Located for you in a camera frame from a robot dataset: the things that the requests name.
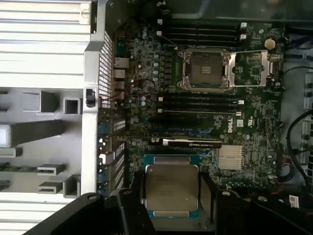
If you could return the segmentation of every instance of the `green circuit board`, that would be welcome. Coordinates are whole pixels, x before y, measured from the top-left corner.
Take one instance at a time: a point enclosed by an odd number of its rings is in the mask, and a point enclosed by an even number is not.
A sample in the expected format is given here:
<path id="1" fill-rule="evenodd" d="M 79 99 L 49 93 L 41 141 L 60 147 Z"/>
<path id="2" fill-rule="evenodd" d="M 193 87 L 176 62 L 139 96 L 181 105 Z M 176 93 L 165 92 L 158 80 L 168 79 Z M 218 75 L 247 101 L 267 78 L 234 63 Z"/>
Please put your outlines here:
<path id="1" fill-rule="evenodd" d="M 181 106 L 185 111 L 171 113 L 168 124 L 151 122 L 151 119 L 160 115 L 162 104 L 159 97 L 167 94 L 210 96 L 217 93 L 180 88 L 177 84 L 182 80 L 184 60 L 179 53 L 183 49 L 171 43 L 161 44 L 155 32 L 147 30 L 147 37 L 143 38 L 136 28 L 132 28 L 126 31 L 125 37 L 118 38 L 116 51 L 119 56 L 125 53 L 131 58 L 125 80 L 127 90 L 124 102 L 128 120 L 128 132 L 124 137 L 127 139 L 126 170 L 129 182 L 134 171 L 142 169 L 144 154 L 197 153 L 201 159 L 200 170 L 209 172 L 221 187 L 264 188 L 275 184 L 268 180 L 268 174 L 275 174 L 276 171 L 276 156 L 268 139 L 273 127 L 280 120 L 281 96 L 284 91 L 281 74 L 284 44 L 279 40 L 285 36 L 284 32 L 283 25 L 248 23 L 246 40 L 241 48 L 226 48 L 230 53 L 238 53 L 233 72 L 235 81 L 242 87 L 227 88 L 222 95 L 234 96 L 240 100 L 240 115 L 188 111 L 192 110 L 192 102 L 206 102 L 205 98 L 198 98 L 196 101 L 189 101 L 190 109 L 184 106 L 185 103 L 177 101 L 173 108 L 176 110 Z M 269 38 L 276 41 L 275 49 L 268 51 L 268 59 L 272 62 L 271 77 L 266 86 L 252 87 L 250 85 L 260 82 L 260 51 L 265 50 L 264 43 Z M 210 51 L 210 47 L 188 48 Z M 151 138 L 166 137 L 218 140 L 223 145 L 242 146 L 243 169 L 219 169 L 218 149 L 163 148 L 149 145 Z M 273 141 L 278 141 L 278 135 L 274 135 Z"/>

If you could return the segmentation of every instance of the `gray metal frame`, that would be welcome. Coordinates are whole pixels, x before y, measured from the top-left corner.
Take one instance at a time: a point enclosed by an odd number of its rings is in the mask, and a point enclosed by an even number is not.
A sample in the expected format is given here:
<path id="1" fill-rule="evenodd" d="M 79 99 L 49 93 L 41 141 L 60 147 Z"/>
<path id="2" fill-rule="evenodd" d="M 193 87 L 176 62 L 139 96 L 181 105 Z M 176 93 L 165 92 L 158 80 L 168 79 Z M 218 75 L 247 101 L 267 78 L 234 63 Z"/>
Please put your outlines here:
<path id="1" fill-rule="evenodd" d="M 77 109 L 75 109 L 75 112 L 73 113 L 72 110 L 69 108 L 69 103 L 68 102 L 77 102 Z M 65 97 L 63 99 L 63 113 L 67 115 L 80 115 L 83 112 L 83 99 L 81 98 L 72 98 L 72 97 Z"/>
<path id="2" fill-rule="evenodd" d="M 22 148 L 0 148 L 0 158 L 15 158 L 21 156 Z"/>
<path id="3" fill-rule="evenodd" d="M 312 22 L 312 0 L 168 0 L 174 19 Z"/>
<path id="4" fill-rule="evenodd" d="M 101 107 L 99 99 L 101 49 L 105 45 L 105 36 L 112 39 L 113 32 L 128 19 L 129 12 L 126 11 L 129 10 L 128 4 L 124 0 L 98 0 L 96 31 L 91 34 L 90 43 L 85 50 L 81 194 L 96 192 L 97 125 Z M 92 89 L 96 97 L 96 104 L 91 108 L 86 105 L 87 89 Z"/>
<path id="5" fill-rule="evenodd" d="M 37 175 L 44 176 L 57 176 L 61 172 L 63 172 L 66 168 L 64 164 L 44 164 L 37 167 L 38 173 Z"/>
<path id="6" fill-rule="evenodd" d="M 45 91 L 24 91 L 25 104 L 29 104 L 29 96 L 38 100 L 35 108 L 24 108 L 24 112 L 54 113 L 59 107 L 59 98 L 55 93 Z"/>
<path id="7" fill-rule="evenodd" d="M 38 193 L 57 194 L 62 190 L 62 182 L 43 182 L 38 186 Z"/>
<path id="8" fill-rule="evenodd" d="M 80 177 L 71 175 L 62 183 L 64 198 L 77 198 L 80 196 Z"/>

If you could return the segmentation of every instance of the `cable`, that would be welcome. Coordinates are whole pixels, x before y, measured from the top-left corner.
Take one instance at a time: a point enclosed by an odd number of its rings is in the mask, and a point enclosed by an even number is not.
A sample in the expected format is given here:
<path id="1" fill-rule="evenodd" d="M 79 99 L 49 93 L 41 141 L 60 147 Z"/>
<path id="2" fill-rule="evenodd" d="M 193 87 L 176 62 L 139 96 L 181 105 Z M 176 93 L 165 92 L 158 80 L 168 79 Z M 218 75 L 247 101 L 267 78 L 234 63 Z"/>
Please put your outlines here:
<path id="1" fill-rule="evenodd" d="M 271 146 L 271 148 L 272 148 L 272 149 L 275 151 L 275 153 L 277 154 L 277 160 L 278 160 L 279 162 L 281 161 L 281 159 L 282 159 L 283 156 L 284 156 L 284 150 L 283 150 L 283 147 L 282 147 L 282 145 L 281 145 L 280 143 L 278 143 L 278 144 L 279 144 L 279 148 L 277 148 L 276 146 L 274 146 L 274 144 L 272 143 L 272 139 L 273 139 L 273 137 L 274 137 L 274 134 L 275 134 L 277 131 L 279 131 L 279 129 L 282 128 L 283 126 L 284 126 L 284 123 L 283 123 L 283 122 L 281 122 L 281 123 L 278 122 L 278 123 L 276 124 L 275 128 L 274 128 L 274 129 L 272 130 L 272 132 L 270 133 L 269 139 L 268 139 L 269 145 Z M 282 167 L 283 167 L 283 166 L 280 166 L 280 164 L 277 164 L 276 166 L 277 166 L 277 168 L 276 168 L 276 171 L 277 171 L 277 172 L 280 171 L 280 170 L 282 170 Z M 290 167 L 289 173 L 288 173 L 287 175 L 285 175 L 285 176 L 278 176 L 278 177 L 277 177 L 277 181 L 280 182 L 280 183 L 284 183 L 284 182 L 287 182 L 287 181 L 291 180 L 291 179 L 293 178 L 293 176 L 294 176 L 294 170 L 292 170 L 291 167 Z"/>
<path id="2" fill-rule="evenodd" d="M 119 96 L 122 92 L 124 92 L 124 91 L 120 91 L 120 92 L 118 92 L 117 94 L 115 94 L 115 95 L 113 95 L 113 96 L 111 96 L 111 97 L 109 97 L 109 98 L 102 99 L 102 100 L 101 100 L 101 103 L 102 103 L 103 101 L 111 101 L 111 99 L 113 99 L 113 98 Z"/>
<path id="3" fill-rule="evenodd" d="M 288 164 L 288 166 L 290 168 L 289 173 L 287 175 L 277 177 L 278 181 L 281 183 L 291 180 L 295 174 L 294 166 L 292 164 Z"/>
<path id="4" fill-rule="evenodd" d="M 253 202 L 254 202 L 257 206 L 259 206 L 259 207 L 261 207 L 261 208 L 263 208 L 263 209 L 265 209 L 265 210 L 271 212 L 272 214 L 278 216 L 279 218 L 281 218 L 281 219 L 287 221 L 288 223 L 290 223 L 291 225 L 293 225 L 295 228 L 301 230 L 303 233 L 305 233 L 305 234 L 307 234 L 307 235 L 312 235 L 312 233 L 311 233 L 310 231 L 307 231 L 307 230 L 304 229 L 302 226 L 297 225 L 293 220 L 290 220 L 290 218 L 285 217 L 283 214 L 277 212 L 276 210 L 272 210 L 272 209 L 270 209 L 269 207 L 263 206 L 263 205 L 262 205 L 263 203 L 260 203 L 257 199 L 253 199 Z"/>
<path id="5" fill-rule="evenodd" d="M 277 192 L 272 192 L 270 195 L 273 196 L 273 195 L 278 195 L 283 189 L 281 188 L 280 190 L 278 190 Z"/>
<path id="6" fill-rule="evenodd" d="M 294 55 L 294 54 L 286 54 L 284 55 L 285 59 L 297 59 L 297 60 L 309 60 L 313 61 L 313 56 L 309 55 Z"/>
<path id="7" fill-rule="evenodd" d="M 293 27 L 286 26 L 286 34 L 297 34 L 297 35 L 303 35 L 304 37 L 309 37 L 308 35 L 312 34 L 312 29 L 293 28 Z"/>
<path id="8" fill-rule="evenodd" d="M 156 85 L 156 83 L 155 83 L 153 80 L 147 79 L 147 78 L 143 78 L 143 79 L 140 79 L 139 81 L 143 81 L 143 80 L 149 81 L 149 82 L 152 82 L 152 83 L 153 83 L 153 89 L 152 89 L 152 91 L 156 89 L 157 85 Z M 109 98 L 102 99 L 102 100 L 101 100 L 101 103 L 104 102 L 104 101 L 111 101 L 113 98 L 119 96 L 122 92 L 124 92 L 124 91 L 119 91 L 117 94 L 115 94 L 115 95 L 113 95 L 113 96 L 111 96 L 111 97 L 109 97 Z"/>
<path id="9" fill-rule="evenodd" d="M 291 161 L 293 163 L 293 165 L 297 168 L 297 170 L 300 172 L 300 174 L 303 176 L 304 178 L 304 181 L 306 183 L 306 189 L 309 189 L 309 180 L 308 180 L 308 176 L 305 174 L 304 170 L 302 169 L 297 157 L 296 157 L 296 154 L 292 148 L 292 145 L 291 145 L 291 131 L 292 129 L 294 128 L 294 126 L 300 121 L 302 120 L 303 118 L 309 116 L 313 114 L 313 109 L 311 110 L 308 110 L 307 112 L 305 112 L 304 114 L 302 114 L 301 116 L 299 116 L 298 118 L 296 118 L 296 120 L 294 120 L 290 127 L 288 128 L 288 131 L 287 131 L 287 136 L 286 136 L 286 139 L 287 139 L 287 150 L 288 150 L 288 153 L 290 155 L 290 158 L 291 158 Z"/>
<path id="10" fill-rule="evenodd" d="M 312 36 L 306 36 L 303 38 L 295 39 L 292 40 L 288 45 L 286 50 L 290 49 L 297 49 L 297 50 L 310 50 L 313 49 L 313 46 L 310 47 L 300 47 L 301 45 L 307 43 L 307 42 L 312 42 L 313 37 Z"/>
<path id="11" fill-rule="evenodd" d="M 162 13 L 163 15 L 171 13 L 171 10 L 169 10 L 169 9 L 166 9 L 166 10 L 160 9 L 160 11 L 161 11 L 161 13 Z"/>
<path id="12" fill-rule="evenodd" d="M 293 68 L 290 68 L 288 70 L 286 70 L 284 72 L 284 75 L 286 75 L 286 73 L 290 72 L 290 71 L 293 71 L 293 70 L 298 70 L 298 69 L 309 69 L 309 70 L 313 70 L 313 67 L 312 66 L 296 66 L 296 67 L 293 67 Z"/>
<path id="13" fill-rule="evenodd" d="M 174 46 L 178 47 L 176 43 L 174 43 L 172 40 L 169 40 L 167 37 L 160 36 L 161 38 L 164 38 L 165 40 L 169 41 L 169 43 L 173 44 Z"/>
<path id="14" fill-rule="evenodd" d="M 313 151 L 313 147 L 310 147 L 310 148 L 307 148 L 307 149 L 304 149 L 304 150 L 295 151 L 295 154 L 298 155 L 298 154 L 306 153 L 306 152 L 310 152 L 310 151 Z"/>

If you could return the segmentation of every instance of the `capacitor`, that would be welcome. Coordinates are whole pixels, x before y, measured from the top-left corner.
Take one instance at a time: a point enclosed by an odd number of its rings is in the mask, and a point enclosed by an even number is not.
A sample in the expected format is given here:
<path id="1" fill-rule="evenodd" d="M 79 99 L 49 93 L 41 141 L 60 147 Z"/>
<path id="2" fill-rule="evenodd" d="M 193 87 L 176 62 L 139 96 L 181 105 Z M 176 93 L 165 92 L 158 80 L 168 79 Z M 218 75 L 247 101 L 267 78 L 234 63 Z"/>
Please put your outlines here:
<path id="1" fill-rule="evenodd" d="M 240 39 L 240 41 L 245 40 L 246 39 L 246 35 L 245 34 L 241 34 L 239 39 Z"/>
<path id="2" fill-rule="evenodd" d="M 310 97 L 312 97 L 313 96 L 313 93 L 312 92 L 308 92 L 307 94 L 306 94 L 306 97 L 308 97 L 308 98 L 310 98 Z"/>
<path id="3" fill-rule="evenodd" d="M 276 42 L 272 38 L 268 38 L 264 42 L 264 47 L 267 50 L 273 50 L 276 47 Z"/>
<path id="4" fill-rule="evenodd" d="M 250 139 L 250 135 L 244 135 L 244 139 L 248 141 Z"/>
<path id="5" fill-rule="evenodd" d="M 147 36 L 148 36 L 147 32 L 145 32 L 145 31 L 144 31 L 144 32 L 142 32 L 142 36 L 141 36 L 141 37 L 142 37 L 143 39 L 146 39 L 146 38 L 147 38 Z"/>
<path id="6" fill-rule="evenodd" d="M 246 22 L 242 22 L 240 24 L 240 29 L 244 29 L 244 28 L 247 28 L 247 23 Z"/>

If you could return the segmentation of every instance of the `metal side panel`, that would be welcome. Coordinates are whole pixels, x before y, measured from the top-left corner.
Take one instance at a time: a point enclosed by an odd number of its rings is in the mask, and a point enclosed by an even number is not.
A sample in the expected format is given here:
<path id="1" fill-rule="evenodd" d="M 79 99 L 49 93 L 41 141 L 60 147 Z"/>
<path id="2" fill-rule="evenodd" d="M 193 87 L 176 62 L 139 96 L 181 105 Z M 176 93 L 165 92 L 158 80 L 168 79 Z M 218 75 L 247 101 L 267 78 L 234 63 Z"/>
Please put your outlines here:
<path id="1" fill-rule="evenodd" d="M 84 87 L 90 0 L 2 0 L 0 9 L 1 87 Z"/>
<path id="2" fill-rule="evenodd" d="M 0 198 L 1 235 L 22 235 L 74 200 L 25 192 L 0 192 Z"/>
<path id="3" fill-rule="evenodd" d="M 96 192 L 99 59 L 102 45 L 103 42 L 91 42 L 85 52 L 81 194 Z M 89 108 L 86 105 L 87 89 L 94 92 L 96 97 L 95 107 Z"/>

